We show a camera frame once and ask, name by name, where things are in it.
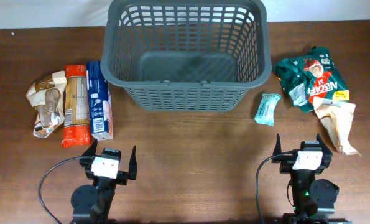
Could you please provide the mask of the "blue tissue box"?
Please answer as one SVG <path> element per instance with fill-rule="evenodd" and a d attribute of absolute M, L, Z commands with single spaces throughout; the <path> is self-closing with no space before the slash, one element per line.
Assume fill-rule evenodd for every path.
<path fill-rule="evenodd" d="M 113 138 L 113 117 L 109 85 L 100 69 L 100 61 L 86 63 L 86 80 L 91 135 L 98 141 Z"/>

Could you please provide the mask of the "brown and cream snack bag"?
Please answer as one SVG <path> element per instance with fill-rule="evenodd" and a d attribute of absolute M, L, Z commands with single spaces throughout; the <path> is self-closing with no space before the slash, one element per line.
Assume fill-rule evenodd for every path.
<path fill-rule="evenodd" d="M 27 90 L 26 98 L 38 114 L 33 135 L 47 138 L 64 123 L 63 92 L 67 85 L 64 71 L 55 72 L 36 80 Z"/>

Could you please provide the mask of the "orange spaghetti pack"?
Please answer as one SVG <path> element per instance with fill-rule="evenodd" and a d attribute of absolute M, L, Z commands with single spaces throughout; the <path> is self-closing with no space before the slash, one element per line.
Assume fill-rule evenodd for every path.
<path fill-rule="evenodd" d="M 86 65 L 65 66 L 65 122 L 62 147 L 91 144 Z"/>

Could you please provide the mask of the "light teal tissue pack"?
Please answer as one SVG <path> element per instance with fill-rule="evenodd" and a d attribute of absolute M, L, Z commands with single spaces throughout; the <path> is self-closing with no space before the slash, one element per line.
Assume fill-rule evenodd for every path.
<path fill-rule="evenodd" d="M 254 117 L 256 123 L 274 126 L 274 110 L 280 99 L 279 94 L 263 93 L 261 103 Z"/>

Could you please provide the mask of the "beige paper bag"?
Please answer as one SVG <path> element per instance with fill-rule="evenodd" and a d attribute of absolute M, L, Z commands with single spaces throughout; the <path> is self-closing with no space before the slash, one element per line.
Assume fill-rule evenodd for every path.
<path fill-rule="evenodd" d="M 314 97 L 312 104 L 315 114 L 326 128 L 336 150 L 345 155 L 360 156 L 348 141 L 356 105 L 320 97 Z"/>

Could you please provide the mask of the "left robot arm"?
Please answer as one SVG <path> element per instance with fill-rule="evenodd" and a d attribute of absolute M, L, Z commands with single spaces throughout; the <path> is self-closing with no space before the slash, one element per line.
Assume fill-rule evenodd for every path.
<path fill-rule="evenodd" d="M 136 147 L 132 149 L 129 169 L 125 172 L 119 170 L 121 151 L 104 148 L 97 155 L 97 144 L 98 141 L 94 140 L 81 155 L 80 165 L 93 183 L 81 185 L 72 193 L 72 223 L 117 223 L 117 220 L 108 218 L 116 187 L 137 177 Z"/>

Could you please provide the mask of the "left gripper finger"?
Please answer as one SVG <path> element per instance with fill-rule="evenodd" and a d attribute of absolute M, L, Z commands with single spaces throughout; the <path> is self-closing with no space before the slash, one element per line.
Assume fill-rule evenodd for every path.
<path fill-rule="evenodd" d="M 93 157 L 96 155 L 96 148 L 97 148 L 98 140 L 94 139 L 91 146 L 82 154 L 82 156 L 86 157 Z"/>
<path fill-rule="evenodd" d="M 129 170 L 127 178 L 129 180 L 136 180 L 136 177 L 137 177 L 137 160 L 136 160 L 136 146 L 134 146 L 129 160 Z"/>

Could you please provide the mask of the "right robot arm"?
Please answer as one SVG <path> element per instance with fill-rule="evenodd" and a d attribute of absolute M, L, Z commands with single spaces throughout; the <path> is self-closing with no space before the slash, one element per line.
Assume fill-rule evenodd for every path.
<path fill-rule="evenodd" d="M 273 151 L 273 163 L 280 164 L 279 172 L 289 174 L 288 186 L 292 188 L 293 213 L 280 219 L 285 224 L 346 224 L 345 219 L 330 219 L 335 212 L 335 202 L 340 188 L 326 179 L 317 179 L 330 166 L 333 153 L 320 135 L 314 141 L 303 141 L 299 149 L 283 152 L 280 136 Z"/>

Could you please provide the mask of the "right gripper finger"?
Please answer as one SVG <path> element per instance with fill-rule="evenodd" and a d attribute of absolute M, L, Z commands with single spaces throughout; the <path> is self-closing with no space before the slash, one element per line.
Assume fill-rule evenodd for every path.
<path fill-rule="evenodd" d="M 321 148 L 323 154 L 332 154 L 328 146 L 324 143 L 323 139 L 319 134 L 316 136 L 316 140 L 318 141 L 319 147 Z"/>
<path fill-rule="evenodd" d="M 274 152 L 273 152 L 273 156 L 278 156 L 279 154 L 282 153 L 282 150 L 281 150 L 281 141 L 280 141 L 280 135 L 277 134 L 277 137 L 276 137 L 276 143 L 275 143 L 275 148 L 274 148 Z"/>

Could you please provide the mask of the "green Nescafe bag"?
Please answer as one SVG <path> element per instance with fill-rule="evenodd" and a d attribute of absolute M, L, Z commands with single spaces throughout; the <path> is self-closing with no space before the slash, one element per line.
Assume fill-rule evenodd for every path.
<path fill-rule="evenodd" d="M 274 73 L 292 104 L 304 113 L 313 110 L 316 97 L 349 101 L 347 84 L 326 47 L 314 46 L 304 56 L 283 59 L 274 66 Z"/>

